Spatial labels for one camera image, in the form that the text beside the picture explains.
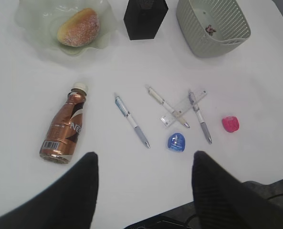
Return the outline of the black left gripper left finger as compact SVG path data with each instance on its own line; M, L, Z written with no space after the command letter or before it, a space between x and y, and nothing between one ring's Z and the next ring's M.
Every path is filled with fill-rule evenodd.
M98 186L98 156L89 152L43 192L1 216L0 229L89 229Z

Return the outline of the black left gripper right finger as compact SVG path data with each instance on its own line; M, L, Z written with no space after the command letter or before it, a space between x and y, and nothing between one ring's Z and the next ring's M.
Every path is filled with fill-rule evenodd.
M192 192L203 229L283 229L283 209L247 188L206 152L194 154Z

